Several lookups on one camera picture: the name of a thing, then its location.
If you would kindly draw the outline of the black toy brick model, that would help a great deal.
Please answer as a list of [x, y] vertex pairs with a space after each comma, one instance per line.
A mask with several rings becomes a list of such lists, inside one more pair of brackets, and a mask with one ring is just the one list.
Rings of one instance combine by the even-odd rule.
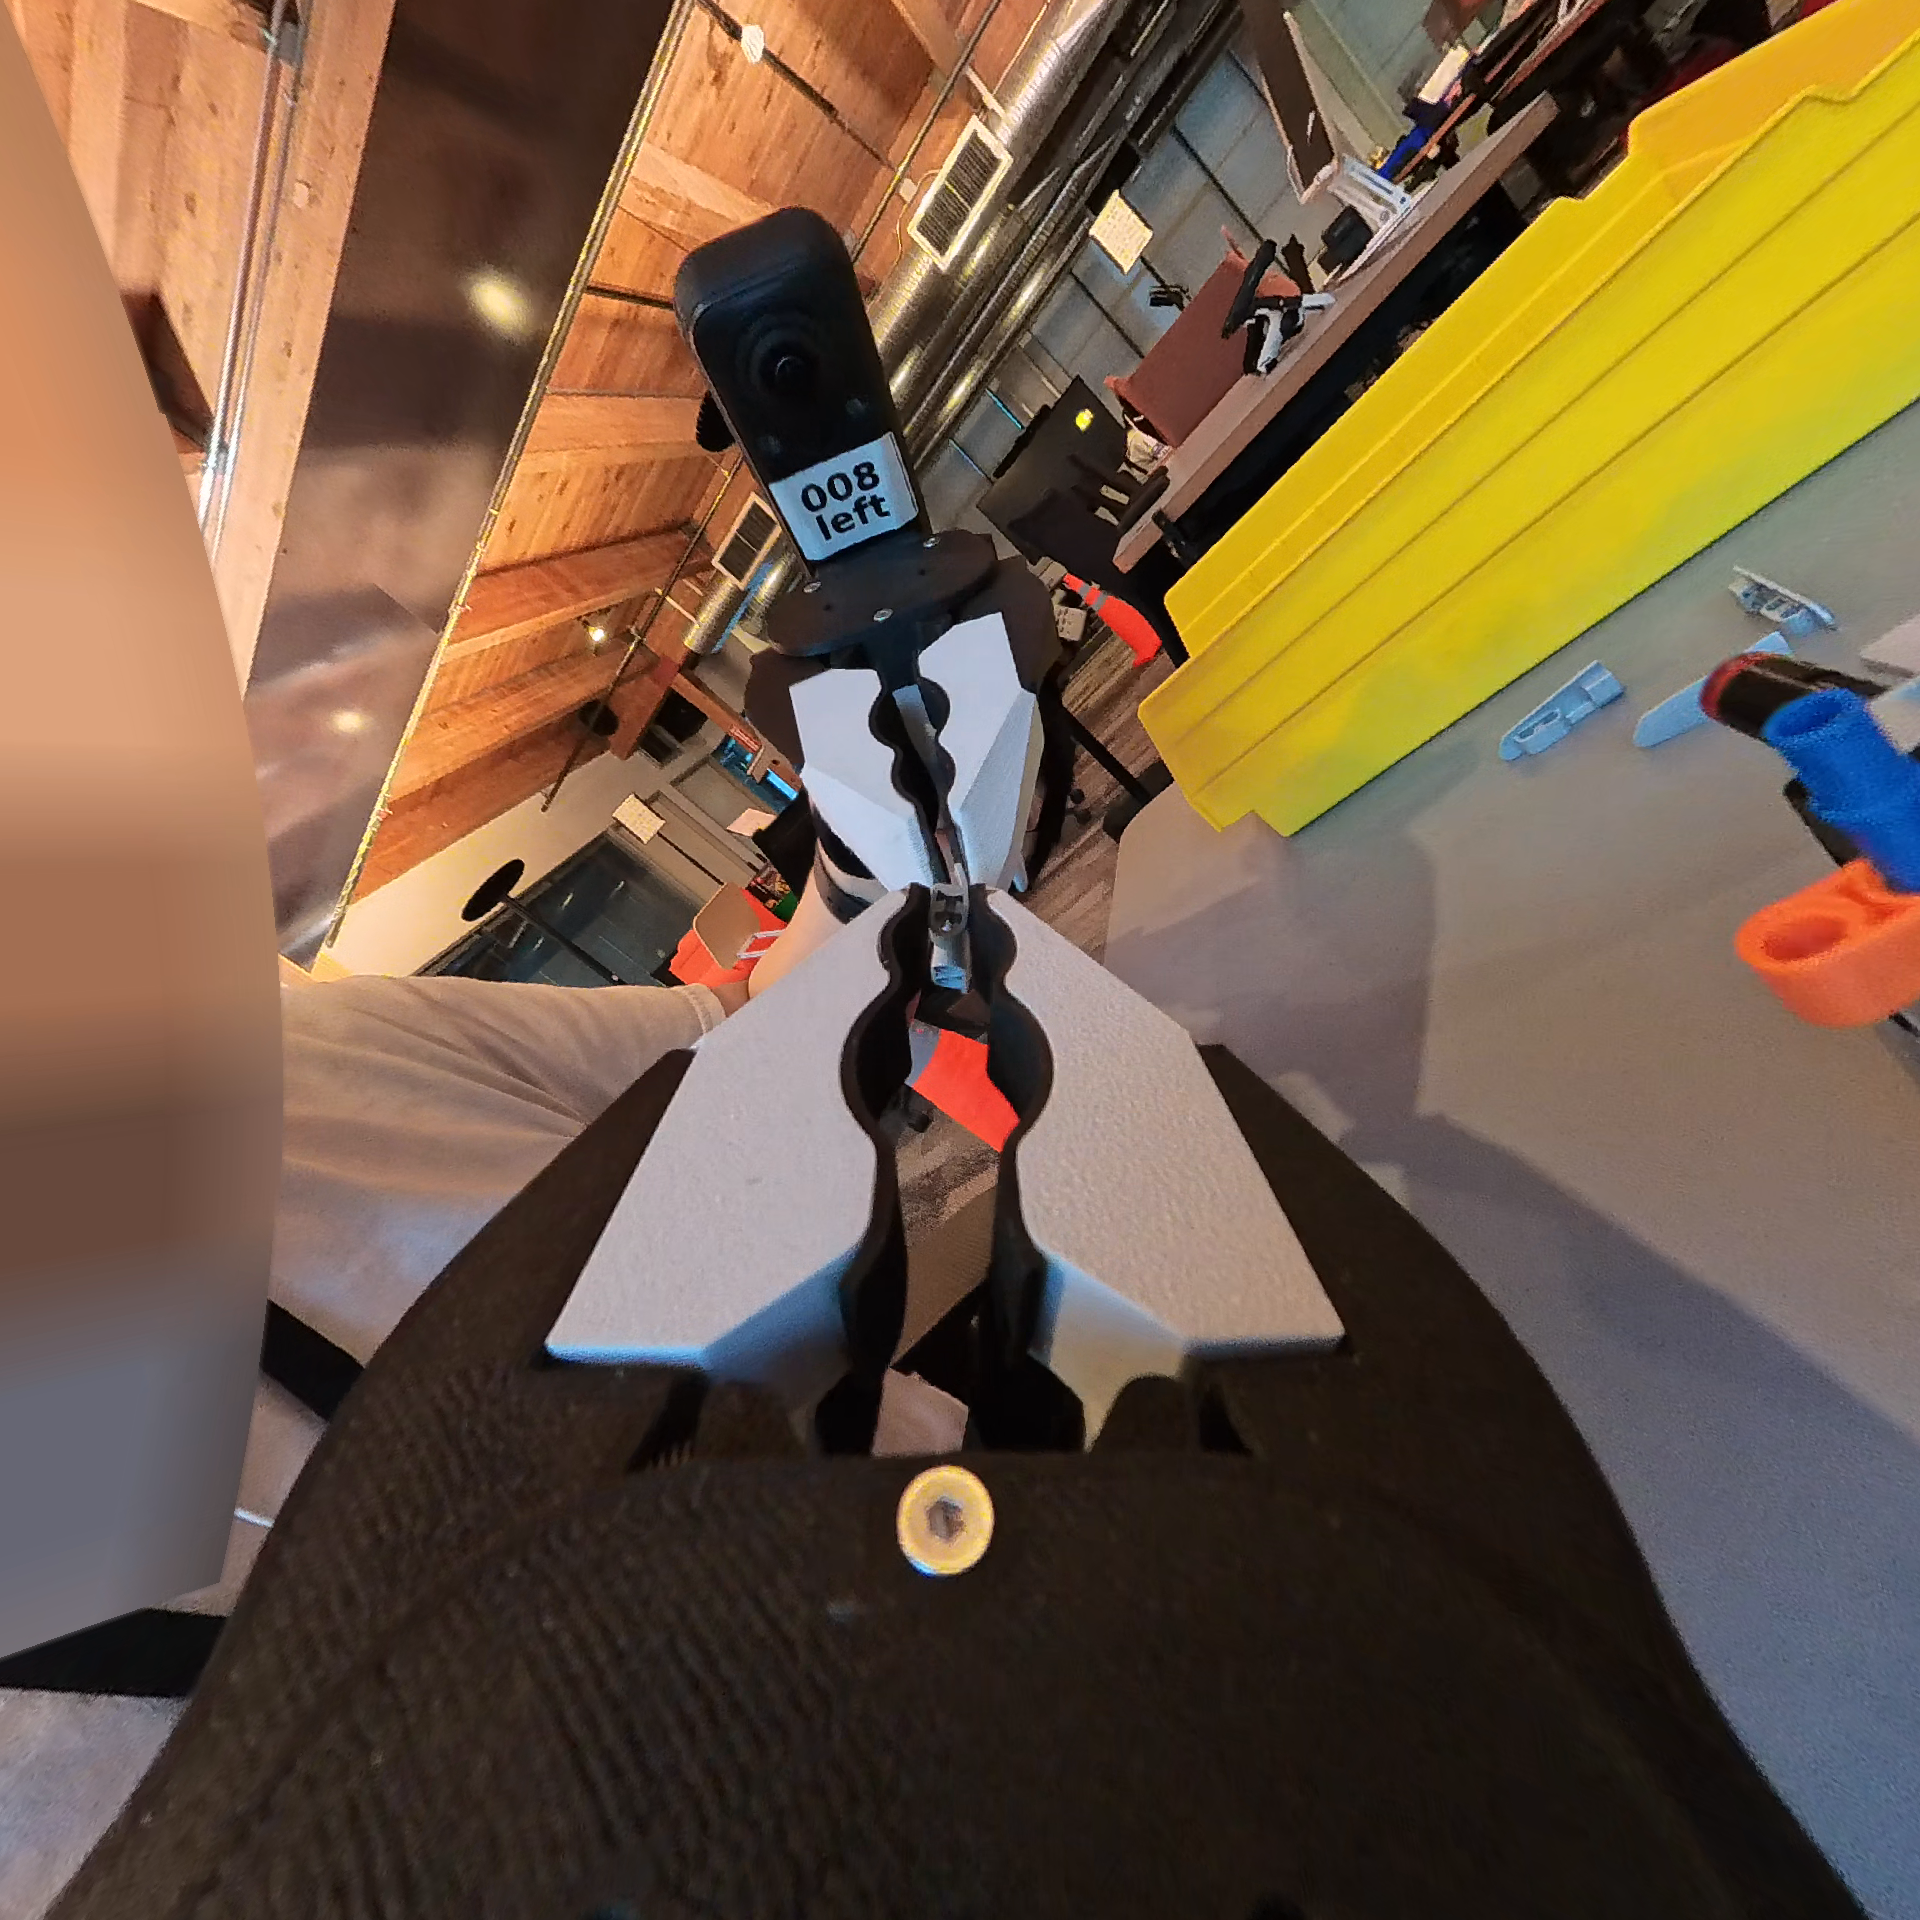
[[1807, 816], [1852, 857], [1752, 909], [1740, 962], [1801, 1022], [1862, 1028], [1915, 1011], [1915, 757], [1879, 724], [1862, 683], [1758, 649], [1719, 660], [1703, 714], [1765, 740]]

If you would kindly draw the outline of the grey desk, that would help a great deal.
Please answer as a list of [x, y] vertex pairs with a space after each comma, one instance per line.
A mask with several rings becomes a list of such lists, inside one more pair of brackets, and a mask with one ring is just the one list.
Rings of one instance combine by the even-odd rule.
[[[1827, 868], [1776, 755], [1629, 737], [1758, 635], [1735, 563], [1859, 661], [1915, 610], [1915, 412], [1308, 828], [1157, 795], [1107, 966], [1503, 1306], [1752, 1757], [1875, 1917], [1915, 1917], [1915, 1040], [1797, 1022], [1735, 953]], [[1503, 761], [1590, 661], [1620, 702]]]

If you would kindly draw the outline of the orange traffic cone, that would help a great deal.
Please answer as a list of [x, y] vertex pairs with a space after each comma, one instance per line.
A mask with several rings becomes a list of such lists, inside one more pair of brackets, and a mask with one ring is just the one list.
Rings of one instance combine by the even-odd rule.
[[1060, 584], [1077, 593], [1077, 601], [1112, 633], [1125, 644], [1133, 660], [1146, 666], [1163, 654], [1163, 633], [1157, 623], [1139, 612], [1128, 601], [1115, 597], [1111, 587], [1098, 580], [1083, 580], [1077, 573], [1064, 573]]

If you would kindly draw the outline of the white air vent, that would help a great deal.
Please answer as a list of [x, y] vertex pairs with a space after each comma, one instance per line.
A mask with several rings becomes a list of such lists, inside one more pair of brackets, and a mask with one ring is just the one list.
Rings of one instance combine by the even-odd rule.
[[1011, 151], [978, 114], [973, 114], [903, 225], [913, 247], [921, 247], [937, 271], [947, 271], [956, 261], [965, 234], [1008, 172]]

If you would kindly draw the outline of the brown office chair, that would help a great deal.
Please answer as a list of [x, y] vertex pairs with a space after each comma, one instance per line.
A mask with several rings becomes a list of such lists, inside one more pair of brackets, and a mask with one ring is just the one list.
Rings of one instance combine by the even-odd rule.
[[1165, 448], [1183, 443], [1239, 377], [1239, 334], [1224, 337], [1220, 327], [1246, 264], [1250, 256], [1227, 238], [1220, 264], [1189, 293], [1139, 364], [1107, 376], [1124, 412]]

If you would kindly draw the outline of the round silver air duct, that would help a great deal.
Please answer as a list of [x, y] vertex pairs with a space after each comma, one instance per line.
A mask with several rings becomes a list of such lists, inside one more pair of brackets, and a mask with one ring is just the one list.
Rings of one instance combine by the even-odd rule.
[[903, 443], [931, 436], [931, 419], [1015, 285], [1020, 255], [1046, 207], [1090, 152], [1092, 134], [1159, 34], [1163, 3], [1046, 3], [995, 109], [978, 114], [1011, 151], [1011, 172], [983, 207], [947, 271], [903, 234], [867, 317], [892, 383]]

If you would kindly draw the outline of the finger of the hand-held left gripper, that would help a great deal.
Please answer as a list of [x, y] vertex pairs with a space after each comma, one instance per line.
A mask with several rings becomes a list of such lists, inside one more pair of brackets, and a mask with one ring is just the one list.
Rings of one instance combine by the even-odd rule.
[[950, 761], [947, 816], [971, 882], [1011, 889], [1030, 813], [1041, 721], [1022, 686], [1004, 612], [961, 619], [921, 654], [924, 705], [947, 702], [937, 740]]
[[892, 709], [875, 668], [827, 668], [789, 689], [799, 729], [799, 772], [829, 832], [886, 889], [942, 889], [947, 871], [898, 770], [898, 748], [875, 730], [875, 709]]

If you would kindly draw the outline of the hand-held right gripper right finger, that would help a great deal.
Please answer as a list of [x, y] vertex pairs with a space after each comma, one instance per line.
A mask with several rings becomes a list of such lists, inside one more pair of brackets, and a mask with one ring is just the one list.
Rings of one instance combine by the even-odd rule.
[[971, 1434], [1077, 1448], [1139, 1376], [1336, 1347], [1341, 1319], [1189, 1032], [1003, 892], [965, 929], [998, 1149]]

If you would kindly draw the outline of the yellow plastic bin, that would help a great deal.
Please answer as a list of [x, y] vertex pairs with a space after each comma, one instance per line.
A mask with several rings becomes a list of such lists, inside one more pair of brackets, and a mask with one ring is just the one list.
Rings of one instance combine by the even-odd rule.
[[1169, 591], [1189, 805], [1297, 832], [1915, 397], [1915, 3], [1629, 130]]

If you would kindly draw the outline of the wooden background desk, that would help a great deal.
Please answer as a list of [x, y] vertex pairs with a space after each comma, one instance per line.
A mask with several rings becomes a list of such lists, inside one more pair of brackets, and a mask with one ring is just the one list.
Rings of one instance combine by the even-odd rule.
[[1554, 120], [1534, 96], [1497, 134], [1416, 200], [1384, 247], [1308, 311], [1266, 376], [1244, 376], [1165, 463], [1165, 486], [1115, 539], [1115, 563], [1135, 572], [1159, 547], [1192, 563], [1283, 471], [1382, 376], [1408, 327], [1434, 323], [1518, 234], [1521, 212], [1503, 176]]

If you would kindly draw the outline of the orange ribbed plastic sheet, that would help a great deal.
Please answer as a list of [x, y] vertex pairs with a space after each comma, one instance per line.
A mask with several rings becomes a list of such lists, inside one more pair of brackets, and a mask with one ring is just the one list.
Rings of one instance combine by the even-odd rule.
[[906, 1089], [998, 1152], [1020, 1112], [989, 1077], [989, 1043], [952, 1028], [912, 1022], [906, 1052]]

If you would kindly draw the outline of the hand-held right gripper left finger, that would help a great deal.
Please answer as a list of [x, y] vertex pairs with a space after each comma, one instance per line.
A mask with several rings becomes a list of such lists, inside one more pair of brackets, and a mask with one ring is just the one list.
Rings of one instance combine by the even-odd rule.
[[886, 894], [700, 1040], [548, 1356], [756, 1385], [818, 1448], [870, 1454], [906, 1278], [886, 1117], [927, 921], [927, 889]]

